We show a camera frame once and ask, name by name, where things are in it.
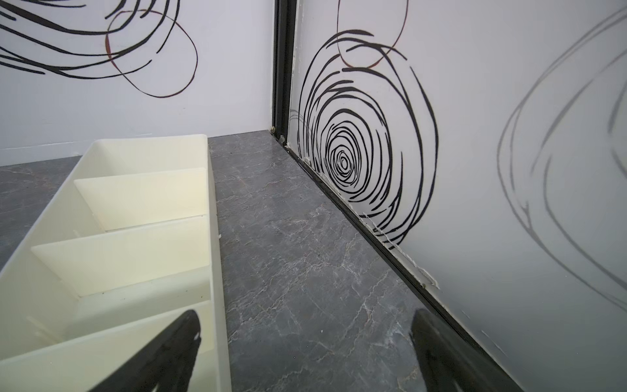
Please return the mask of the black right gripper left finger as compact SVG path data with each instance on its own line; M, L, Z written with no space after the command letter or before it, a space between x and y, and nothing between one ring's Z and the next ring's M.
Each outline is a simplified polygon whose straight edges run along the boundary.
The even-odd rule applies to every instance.
M202 343L201 324L186 310L94 391L186 391Z

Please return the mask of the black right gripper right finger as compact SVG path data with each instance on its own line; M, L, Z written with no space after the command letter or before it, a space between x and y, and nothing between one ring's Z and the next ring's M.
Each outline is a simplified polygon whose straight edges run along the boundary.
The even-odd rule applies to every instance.
M410 338L428 391L521 390L499 366L429 310L416 310Z

